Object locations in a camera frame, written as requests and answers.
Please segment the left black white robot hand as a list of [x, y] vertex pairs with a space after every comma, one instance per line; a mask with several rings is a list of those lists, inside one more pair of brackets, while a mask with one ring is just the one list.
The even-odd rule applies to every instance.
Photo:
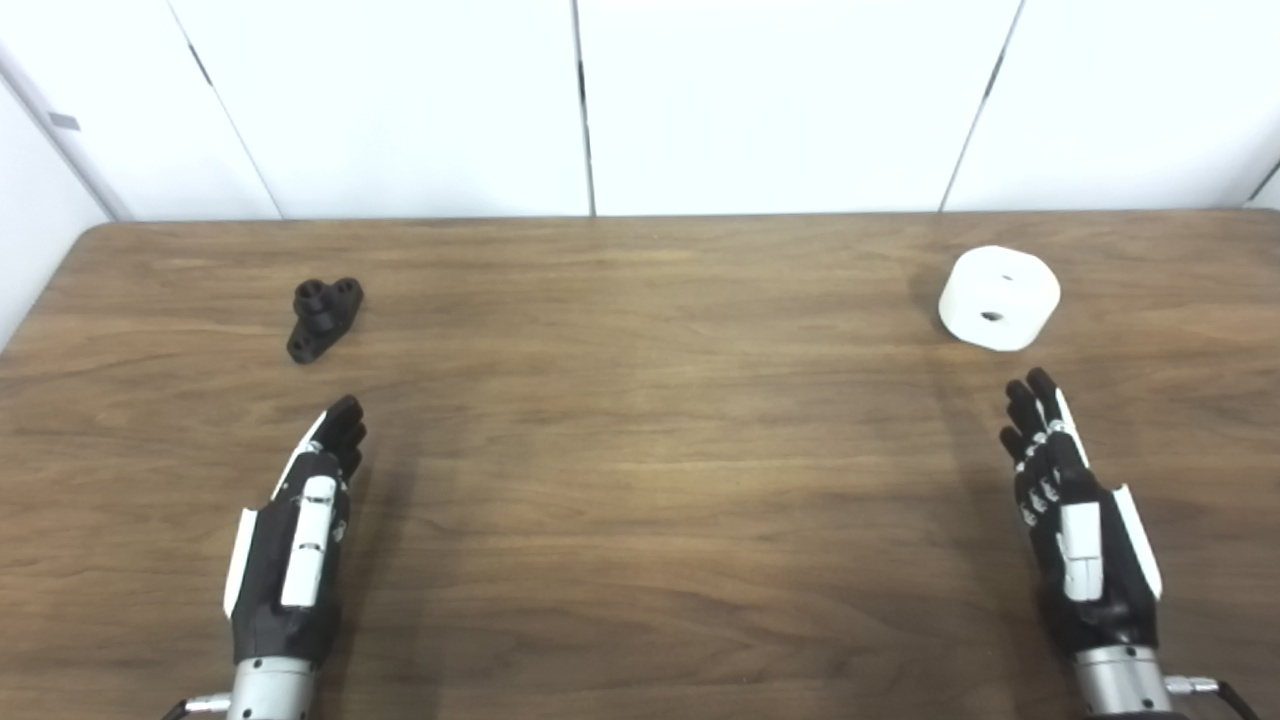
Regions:
[[326, 662], [340, 628], [340, 548], [366, 434], [360, 401], [339, 398], [293, 448], [268, 502], [242, 511], [223, 597], [236, 664]]

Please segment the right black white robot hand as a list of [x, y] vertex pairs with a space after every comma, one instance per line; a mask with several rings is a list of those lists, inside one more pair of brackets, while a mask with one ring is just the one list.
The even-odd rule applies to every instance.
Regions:
[[1036, 561], [1036, 601], [1059, 652], [1158, 646], [1164, 579], [1129, 486], [1093, 473], [1062, 388], [1036, 366], [1005, 387], [998, 434]]

